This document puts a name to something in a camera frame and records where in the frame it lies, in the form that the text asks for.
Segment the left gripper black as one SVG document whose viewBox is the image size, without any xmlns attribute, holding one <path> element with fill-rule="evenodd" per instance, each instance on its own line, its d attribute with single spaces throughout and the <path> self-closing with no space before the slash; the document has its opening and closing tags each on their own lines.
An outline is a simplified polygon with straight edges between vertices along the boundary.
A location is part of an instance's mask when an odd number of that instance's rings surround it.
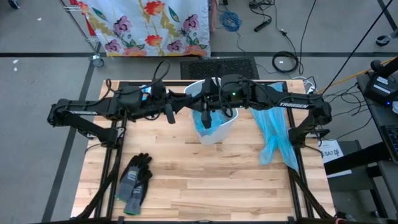
<svg viewBox="0 0 398 224">
<path fill-rule="evenodd" d="M 152 85 L 151 95 L 154 107 L 150 112 L 152 114 L 164 112 L 169 124 L 175 124 L 174 112 L 179 112 L 184 107 L 201 111 L 201 93 L 193 96 L 170 91 L 169 96 L 165 85 L 162 82 L 158 82 Z"/>
</svg>

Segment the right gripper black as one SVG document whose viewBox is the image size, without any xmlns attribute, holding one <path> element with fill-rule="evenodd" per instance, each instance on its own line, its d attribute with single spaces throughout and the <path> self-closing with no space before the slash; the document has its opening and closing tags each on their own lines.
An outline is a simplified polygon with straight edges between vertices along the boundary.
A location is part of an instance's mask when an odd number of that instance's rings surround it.
<svg viewBox="0 0 398 224">
<path fill-rule="evenodd" d="M 207 77 L 203 82 L 203 96 L 209 100 L 212 110 L 249 107 L 249 79 L 238 74 L 224 75 L 221 78 Z M 211 128 L 211 111 L 201 112 L 205 128 Z"/>
</svg>

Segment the light blue trash bag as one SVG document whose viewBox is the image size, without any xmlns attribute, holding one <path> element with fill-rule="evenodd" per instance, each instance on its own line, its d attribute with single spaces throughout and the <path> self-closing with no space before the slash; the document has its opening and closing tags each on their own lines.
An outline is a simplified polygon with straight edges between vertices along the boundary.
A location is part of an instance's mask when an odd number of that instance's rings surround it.
<svg viewBox="0 0 398 224">
<path fill-rule="evenodd" d="M 225 124 L 229 121 L 229 118 L 225 116 L 220 110 L 216 110 L 215 112 L 210 112 L 211 118 L 211 127 L 205 128 L 201 121 L 201 113 L 199 111 L 192 110 L 192 118 L 195 125 L 195 129 L 197 133 L 203 136 L 212 135 L 215 131 L 217 131 L 222 124 Z"/>
<path fill-rule="evenodd" d="M 298 171 L 297 157 L 290 143 L 285 121 L 285 109 L 274 107 L 269 110 L 255 110 L 251 108 L 250 111 L 266 142 L 259 154 L 260 165 L 270 164 L 274 159 L 275 150 L 278 149 L 283 163 Z"/>
</svg>

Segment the white plastic trash bin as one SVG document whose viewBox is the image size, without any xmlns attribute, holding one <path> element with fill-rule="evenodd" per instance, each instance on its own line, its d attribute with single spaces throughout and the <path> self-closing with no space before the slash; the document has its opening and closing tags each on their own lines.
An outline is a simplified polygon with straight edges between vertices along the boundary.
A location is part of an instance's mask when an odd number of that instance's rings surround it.
<svg viewBox="0 0 398 224">
<path fill-rule="evenodd" d="M 232 130 L 234 121 L 239 116 L 239 112 L 237 109 L 233 109 L 232 112 L 233 116 L 229 118 L 229 121 L 225 124 L 222 124 L 221 127 L 217 131 L 215 131 L 212 135 L 201 137 L 195 129 L 199 142 L 202 145 L 210 145 L 225 140 L 228 137 L 230 131 Z"/>
</svg>

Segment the black floor grate mat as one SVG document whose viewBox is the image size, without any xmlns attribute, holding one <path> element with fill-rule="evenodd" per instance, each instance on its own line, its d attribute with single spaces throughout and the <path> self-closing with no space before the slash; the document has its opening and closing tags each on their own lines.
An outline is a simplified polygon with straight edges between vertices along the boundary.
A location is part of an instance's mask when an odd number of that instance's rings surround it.
<svg viewBox="0 0 398 224">
<path fill-rule="evenodd" d="M 235 57 L 219 59 L 201 59 L 180 62 L 182 80 L 202 80 L 206 77 L 222 77 L 228 74 L 240 74 L 246 78 L 258 80 L 259 74 L 253 57 Z"/>
</svg>

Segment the grey black work glove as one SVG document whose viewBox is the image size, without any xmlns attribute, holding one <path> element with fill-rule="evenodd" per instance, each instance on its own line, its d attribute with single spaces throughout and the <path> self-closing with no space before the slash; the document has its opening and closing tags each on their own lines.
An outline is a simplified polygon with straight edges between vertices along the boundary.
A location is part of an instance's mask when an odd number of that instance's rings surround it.
<svg viewBox="0 0 398 224">
<path fill-rule="evenodd" d="M 141 205 L 146 197 L 147 189 L 149 186 L 149 179 L 152 177 L 150 170 L 142 171 L 139 174 L 136 183 L 133 186 L 131 196 L 126 202 L 124 213 L 128 215 L 139 215 L 141 212 Z"/>
<path fill-rule="evenodd" d="M 140 197 L 140 203 L 143 202 L 149 179 L 152 177 L 152 172 L 149 170 L 151 160 L 152 158 L 148 153 L 140 153 L 129 161 L 127 167 L 122 172 L 119 187 L 116 191 L 115 197 L 118 200 L 127 202 L 132 197 L 133 190 L 142 187 L 143 196 Z"/>
</svg>

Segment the floral print curtain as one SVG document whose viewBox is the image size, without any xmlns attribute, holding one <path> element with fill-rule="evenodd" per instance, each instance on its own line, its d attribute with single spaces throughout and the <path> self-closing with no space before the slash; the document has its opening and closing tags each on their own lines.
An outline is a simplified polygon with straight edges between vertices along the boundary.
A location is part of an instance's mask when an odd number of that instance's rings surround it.
<svg viewBox="0 0 398 224">
<path fill-rule="evenodd" d="M 78 0 L 109 57 L 211 54 L 208 0 Z"/>
</svg>

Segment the rack caster wheel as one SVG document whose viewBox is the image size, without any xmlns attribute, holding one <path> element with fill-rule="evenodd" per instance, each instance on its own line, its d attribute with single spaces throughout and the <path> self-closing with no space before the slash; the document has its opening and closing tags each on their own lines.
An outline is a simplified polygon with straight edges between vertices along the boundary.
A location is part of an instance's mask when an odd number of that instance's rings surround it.
<svg viewBox="0 0 398 224">
<path fill-rule="evenodd" d="M 90 57 L 90 61 L 94 67 L 102 67 L 104 65 L 104 61 L 101 58 L 100 54 L 93 54 Z"/>
</svg>

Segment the white power strip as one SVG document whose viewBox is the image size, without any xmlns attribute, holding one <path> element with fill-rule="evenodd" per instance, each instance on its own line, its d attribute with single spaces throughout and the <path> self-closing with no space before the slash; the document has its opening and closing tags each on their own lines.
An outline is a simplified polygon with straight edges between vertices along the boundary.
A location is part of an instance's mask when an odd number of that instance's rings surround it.
<svg viewBox="0 0 398 224">
<path fill-rule="evenodd" d="M 314 76 L 310 76 L 308 78 L 303 76 L 293 77 L 293 80 L 301 80 L 306 89 L 306 94 L 316 93 L 317 92 L 317 83 L 315 81 Z"/>
</svg>

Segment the black power strip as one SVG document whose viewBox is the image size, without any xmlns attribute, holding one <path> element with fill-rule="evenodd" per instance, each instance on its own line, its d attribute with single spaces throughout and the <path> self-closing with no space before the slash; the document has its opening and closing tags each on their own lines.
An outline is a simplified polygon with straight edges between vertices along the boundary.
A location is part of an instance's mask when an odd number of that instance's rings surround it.
<svg viewBox="0 0 398 224">
<path fill-rule="evenodd" d="M 264 22 L 262 22 L 261 24 L 259 24 L 258 26 L 256 26 L 254 28 L 254 32 L 259 32 L 261 29 L 268 26 L 271 22 L 272 22 L 272 19 L 265 20 Z"/>
</svg>

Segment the black side stand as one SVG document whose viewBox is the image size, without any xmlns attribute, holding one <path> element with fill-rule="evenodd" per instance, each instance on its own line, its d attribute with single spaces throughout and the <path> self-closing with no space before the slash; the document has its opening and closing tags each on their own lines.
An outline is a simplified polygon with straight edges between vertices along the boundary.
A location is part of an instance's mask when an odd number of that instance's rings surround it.
<svg viewBox="0 0 398 224">
<path fill-rule="evenodd" d="M 384 142 L 361 148 L 359 141 L 338 143 L 341 157 L 325 163 L 328 175 L 350 170 L 350 174 L 329 179 L 332 191 L 368 190 L 380 217 L 386 218 L 387 211 L 374 181 L 382 177 L 387 187 L 398 218 L 398 163 L 394 162 L 390 147 Z"/>
</svg>

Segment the black slanted pole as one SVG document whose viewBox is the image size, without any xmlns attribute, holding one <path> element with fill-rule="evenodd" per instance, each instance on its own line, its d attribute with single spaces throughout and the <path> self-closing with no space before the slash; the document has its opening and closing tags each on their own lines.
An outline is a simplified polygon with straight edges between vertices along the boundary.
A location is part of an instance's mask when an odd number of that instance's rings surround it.
<svg viewBox="0 0 398 224">
<path fill-rule="evenodd" d="M 362 36 L 362 38 L 360 39 L 360 41 L 358 42 L 358 44 L 355 46 L 355 48 L 353 49 L 353 51 L 349 54 L 349 56 L 346 58 L 345 62 L 342 64 L 342 66 L 340 67 L 340 69 L 338 70 L 338 72 L 336 73 L 336 75 L 331 79 L 330 83 L 320 91 L 321 94 L 324 94 L 333 84 L 333 82 L 338 78 L 338 76 L 340 75 L 340 73 L 343 71 L 344 67 L 347 65 L 347 63 L 349 62 L 349 60 L 351 59 L 351 57 L 356 53 L 357 49 L 360 47 L 360 45 L 363 43 L 363 41 L 365 40 L 365 38 L 368 36 L 368 34 L 372 31 L 372 29 L 374 28 L 374 26 L 377 24 L 378 20 L 384 15 L 384 13 L 387 11 L 388 7 L 392 4 L 394 0 L 389 0 L 389 2 L 386 4 L 386 6 L 382 9 L 382 11 L 380 12 L 380 14 L 376 17 L 376 19 L 373 21 L 373 23 L 371 24 L 371 26 L 369 27 L 369 29 L 365 32 L 365 34 Z"/>
</svg>

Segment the grey desk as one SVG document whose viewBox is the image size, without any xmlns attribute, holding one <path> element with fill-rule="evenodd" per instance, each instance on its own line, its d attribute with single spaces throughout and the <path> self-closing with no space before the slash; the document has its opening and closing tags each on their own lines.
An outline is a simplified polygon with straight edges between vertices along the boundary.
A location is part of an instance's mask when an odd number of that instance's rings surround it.
<svg viewBox="0 0 398 224">
<path fill-rule="evenodd" d="M 365 95 L 365 88 L 368 82 L 370 81 L 369 75 L 360 75 L 356 79 L 359 85 L 359 89 L 363 94 L 366 104 L 369 108 L 374 124 L 376 125 L 377 130 L 382 139 L 383 146 L 379 150 L 380 153 L 382 154 L 382 159 L 378 160 L 377 162 L 388 161 L 398 166 L 398 154 L 390 141 L 387 131 L 385 131 L 384 129 L 384 126 L 388 125 L 398 126 L 398 114 L 395 114 L 392 111 L 392 108 L 380 105 L 379 103 L 373 101 L 372 99 L 369 99 Z"/>
</svg>

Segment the black labelled device box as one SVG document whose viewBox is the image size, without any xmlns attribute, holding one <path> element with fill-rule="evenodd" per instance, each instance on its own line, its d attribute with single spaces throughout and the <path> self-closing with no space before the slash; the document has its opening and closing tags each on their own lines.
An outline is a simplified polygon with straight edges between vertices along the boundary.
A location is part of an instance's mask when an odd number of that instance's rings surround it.
<svg viewBox="0 0 398 224">
<path fill-rule="evenodd" d="M 398 82 L 389 79 L 392 74 L 394 72 L 368 72 L 369 80 L 363 95 L 380 105 L 391 107 L 393 102 L 398 101 Z"/>
</svg>

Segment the black keyboard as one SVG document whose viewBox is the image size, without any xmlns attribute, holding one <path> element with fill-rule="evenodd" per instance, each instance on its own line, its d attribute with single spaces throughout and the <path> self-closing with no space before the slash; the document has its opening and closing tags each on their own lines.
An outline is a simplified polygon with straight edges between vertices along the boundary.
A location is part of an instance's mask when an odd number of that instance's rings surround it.
<svg viewBox="0 0 398 224">
<path fill-rule="evenodd" d="M 380 129 L 391 160 L 398 164 L 398 124 L 384 125 Z"/>
</svg>

